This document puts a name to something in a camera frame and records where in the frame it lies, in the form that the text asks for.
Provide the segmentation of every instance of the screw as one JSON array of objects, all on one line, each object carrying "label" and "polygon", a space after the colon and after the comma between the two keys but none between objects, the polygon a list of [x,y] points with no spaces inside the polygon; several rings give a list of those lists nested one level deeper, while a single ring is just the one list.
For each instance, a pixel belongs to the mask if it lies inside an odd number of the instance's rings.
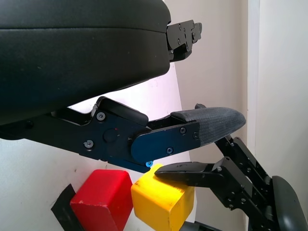
[{"label": "screw", "polygon": [[83,145],[86,147],[86,148],[91,148],[93,147],[94,143],[92,140],[87,140],[86,142],[83,143]]},{"label": "screw", "polygon": [[184,134],[186,133],[186,128],[181,128],[181,129],[180,129],[180,133],[181,133],[182,135],[184,135]]},{"label": "screw", "polygon": [[171,155],[173,153],[173,148],[167,148],[167,154]]},{"label": "screw", "polygon": [[28,120],[26,122],[26,129],[31,129],[33,128],[33,126],[34,126],[34,123],[31,120]]},{"label": "screw", "polygon": [[104,112],[99,112],[97,115],[96,115],[96,118],[97,120],[99,121],[103,121],[105,118],[106,118],[106,115]]},{"label": "screw", "polygon": [[199,133],[197,131],[192,136],[195,140],[199,139]]},{"label": "screw", "polygon": [[147,167],[151,167],[151,166],[153,165],[153,161],[146,162],[145,165],[146,165]]}]

